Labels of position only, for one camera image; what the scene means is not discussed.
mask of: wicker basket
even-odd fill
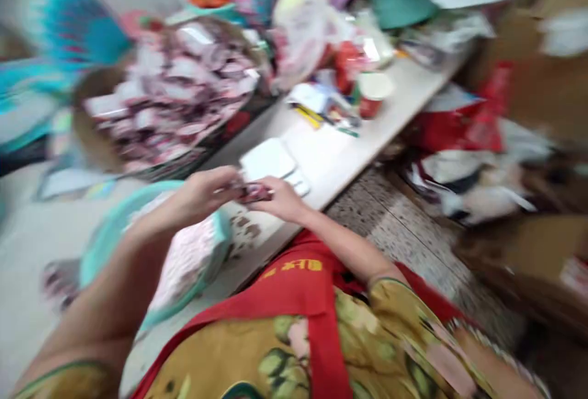
[[[196,18],[189,22],[192,21],[198,21],[205,26],[210,24],[221,26],[234,39],[243,42],[245,54],[258,67],[267,63],[265,54],[261,50],[254,49],[251,46],[239,27],[210,16]],[[173,29],[183,24],[174,25]],[[73,92],[73,131],[89,159],[106,172],[133,176],[151,182],[159,180],[183,180],[196,171],[216,151],[275,102],[275,98],[264,93],[265,88],[261,88],[262,85],[258,84],[249,102],[240,110],[237,110],[230,119],[221,121],[212,128],[209,128],[209,134],[196,145],[193,145],[189,152],[171,161],[153,165],[148,169],[126,173],[124,162],[116,154],[113,142],[95,130],[94,122],[86,113],[83,103],[89,97],[111,94],[115,86],[124,80],[125,67],[133,58],[134,51],[131,51],[117,65],[91,72],[84,77]]]

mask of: teal plastic basket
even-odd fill
[[[370,0],[382,29],[401,28],[422,22],[435,14],[431,0]]]
[[[88,249],[81,259],[80,286],[86,287],[106,266],[129,225],[133,213],[154,200],[162,192],[178,189],[184,182],[180,180],[159,181],[134,192],[106,215],[95,231]],[[212,214],[214,224],[214,250],[211,260],[194,286],[172,306],[161,310],[148,311],[141,329],[148,329],[181,311],[196,295],[210,285],[219,274],[228,256],[232,233],[228,216],[222,210]]]

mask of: pen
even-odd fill
[[[294,106],[294,109],[297,113],[299,113],[302,117],[304,117],[304,119],[310,123],[310,125],[314,128],[314,129],[318,129],[320,128],[320,123],[317,122],[315,119],[313,119],[308,113],[304,112],[303,109],[300,109],[298,106]]]

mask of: person's right hand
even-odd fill
[[[261,201],[247,205],[250,210],[271,213],[278,218],[302,224],[304,217],[312,208],[294,191],[294,188],[284,180],[276,177],[265,177],[257,181],[274,191],[270,201]]]

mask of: paper cup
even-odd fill
[[[360,115],[364,119],[373,119],[382,101],[392,95],[394,85],[390,76],[380,72],[361,73],[357,79]]]

